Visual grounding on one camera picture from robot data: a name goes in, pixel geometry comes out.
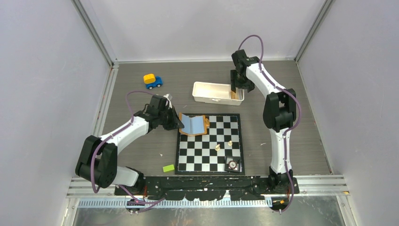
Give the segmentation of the credit cards stack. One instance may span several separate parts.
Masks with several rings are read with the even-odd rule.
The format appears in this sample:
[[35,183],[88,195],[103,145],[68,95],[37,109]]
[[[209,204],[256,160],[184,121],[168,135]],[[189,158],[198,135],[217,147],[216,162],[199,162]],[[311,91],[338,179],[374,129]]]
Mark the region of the credit cards stack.
[[241,89],[236,89],[235,91],[230,91],[230,96],[231,96],[231,99],[233,99],[233,100],[238,100],[238,101],[243,100],[243,95],[242,95]]

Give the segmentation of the white rectangular plastic tray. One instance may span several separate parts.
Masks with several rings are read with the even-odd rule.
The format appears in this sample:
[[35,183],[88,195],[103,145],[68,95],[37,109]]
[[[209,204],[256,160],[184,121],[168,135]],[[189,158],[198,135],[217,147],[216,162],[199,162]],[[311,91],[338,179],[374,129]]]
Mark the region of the white rectangular plastic tray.
[[241,105],[245,99],[244,90],[242,90],[243,100],[233,100],[230,96],[231,85],[220,83],[209,83],[196,81],[193,84],[192,96],[196,102],[219,105]]

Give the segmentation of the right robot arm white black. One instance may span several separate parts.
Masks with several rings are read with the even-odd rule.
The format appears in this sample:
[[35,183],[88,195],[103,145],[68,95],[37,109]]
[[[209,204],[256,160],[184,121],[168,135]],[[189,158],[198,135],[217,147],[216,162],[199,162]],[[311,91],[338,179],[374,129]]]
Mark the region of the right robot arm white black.
[[263,122],[271,135],[272,150],[267,187],[274,193],[281,193],[293,178],[289,137],[297,117],[296,93],[280,86],[258,57],[248,57],[243,49],[235,51],[231,57],[235,66],[230,71],[231,95],[237,95],[239,90],[250,92],[258,88],[265,98]]

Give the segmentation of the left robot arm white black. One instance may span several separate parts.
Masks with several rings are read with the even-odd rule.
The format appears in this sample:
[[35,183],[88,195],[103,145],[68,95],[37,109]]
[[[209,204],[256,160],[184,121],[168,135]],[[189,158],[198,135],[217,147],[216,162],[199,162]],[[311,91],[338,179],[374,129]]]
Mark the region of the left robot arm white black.
[[133,195],[145,187],[143,173],[131,167],[118,166],[118,155],[133,141],[158,126],[165,130],[184,128],[179,120],[171,95],[152,95],[144,109],[131,114],[131,118],[114,131],[96,137],[88,136],[77,161],[75,173],[91,183],[94,193],[110,185],[126,187]]

